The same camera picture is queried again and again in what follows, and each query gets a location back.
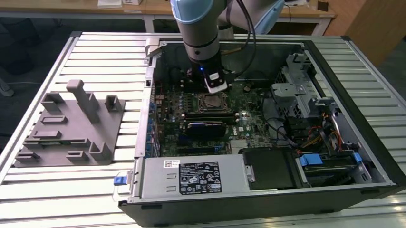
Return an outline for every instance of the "open computer tower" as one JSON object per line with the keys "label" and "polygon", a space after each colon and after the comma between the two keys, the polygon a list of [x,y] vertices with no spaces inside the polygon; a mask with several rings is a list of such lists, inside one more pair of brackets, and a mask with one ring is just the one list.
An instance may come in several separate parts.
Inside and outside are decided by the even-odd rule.
{"label": "open computer tower", "polygon": [[[313,43],[256,45],[248,71],[208,94],[188,72],[181,41],[160,41],[130,197],[118,203],[140,226],[328,213],[404,189],[406,177]],[[249,51],[222,57],[225,71],[240,68]]]}

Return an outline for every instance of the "green circuit board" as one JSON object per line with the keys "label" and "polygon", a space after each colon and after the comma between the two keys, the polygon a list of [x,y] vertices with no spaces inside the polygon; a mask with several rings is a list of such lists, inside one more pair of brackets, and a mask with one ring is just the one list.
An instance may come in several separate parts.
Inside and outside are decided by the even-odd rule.
{"label": "green circuit board", "polygon": [[198,98],[204,93],[184,93],[178,88],[170,86],[164,92],[164,99],[160,101],[158,113],[158,132],[161,157],[206,155],[202,153],[182,154],[178,153],[184,148],[216,148],[216,154],[229,154],[228,142],[230,140],[242,139],[246,141],[248,147],[268,147],[271,146],[269,134],[265,128],[265,122],[261,118],[261,99],[263,90],[252,89],[244,91],[246,84],[244,82],[233,82],[232,88],[220,93],[224,98],[224,112],[237,112],[238,121],[236,124],[226,125],[225,134],[222,137],[210,140],[190,140],[186,145],[178,143],[178,139],[184,138],[180,131],[181,114],[198,113]]}

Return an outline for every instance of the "slotted metal surface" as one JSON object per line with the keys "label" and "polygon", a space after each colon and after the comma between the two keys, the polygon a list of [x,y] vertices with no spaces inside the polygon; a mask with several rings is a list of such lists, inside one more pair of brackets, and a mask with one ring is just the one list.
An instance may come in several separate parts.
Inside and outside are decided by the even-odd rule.
{"label": "slotted metal surface", "polygon": [[[13,135],[10,158],[1,171],[0,227],[137,227],[117,208],[117,196],[128,194],[128,187],[113,188],[113,176],[132,168],[133,146],[140,117],[140,99],[146,66],[144,45],[148,38],[180,38],[177,34],[82,33],[70,38],[47,75],[43,90],[61,92],[64,99],[73,98],[65,91],[69,79],[81,79],[85,90],[96,98],[117,95],[126,101],[125,113],[116,142],[113,164],[85,167],[9,168],[23,137],[38,118],[41,106],[31,106]],[[259,36],[259,39],[311,39],[319,48],[343,86],[353,98],[373,130],[400,168],[406,171],[406,108],[397,94],[387,86],[375,69],[359,58],[349,43],[336,37]],[[372,199],[331,214],[300,215],[241,221],[188,225],[186,227],[404,227],[406,191],[383,199]]]}

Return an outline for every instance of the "black floor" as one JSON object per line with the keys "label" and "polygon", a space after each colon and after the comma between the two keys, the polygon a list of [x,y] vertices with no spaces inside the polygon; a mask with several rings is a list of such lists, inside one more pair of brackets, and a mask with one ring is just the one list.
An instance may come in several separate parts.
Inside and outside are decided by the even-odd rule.
{"label": "black floor", "polygon": [[[144,32],[142,21],[140,20],[78,20],[78,19],[34,19],[38,34],[42,43],[35,47],[27,48],[29,55],[34,62],[31,71],[22,75],[9,75],[0,68],[0,77],[6,83],[41,83],[46,77],[47,71],[57,58],[57,55],[66,42],[68,36],[73,30],[96,32]],[[156,32],[177,32],[176,26],[170,21],[154,21]],[[397,45],[379,71],[406,98],[406,42]],[[0,96],[0,151],[2,150],[7,137],[17,127],[31,98],[37,92],[37,84],[10,84],[14,91],[11,97]]]}

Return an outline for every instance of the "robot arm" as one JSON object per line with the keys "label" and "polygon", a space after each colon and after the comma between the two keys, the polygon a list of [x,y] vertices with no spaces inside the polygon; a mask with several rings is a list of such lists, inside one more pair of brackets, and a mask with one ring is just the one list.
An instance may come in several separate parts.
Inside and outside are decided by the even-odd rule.
{"label": "robot arm", "polygon": [[[190,60],[190,73],[202,76],[210,94],[226,89],[217,37],[217,22],[250,31],[236,0],[170,0],[185,51]],[[277,19],[283,0],[245,0],[255,33],[265,34]]]}

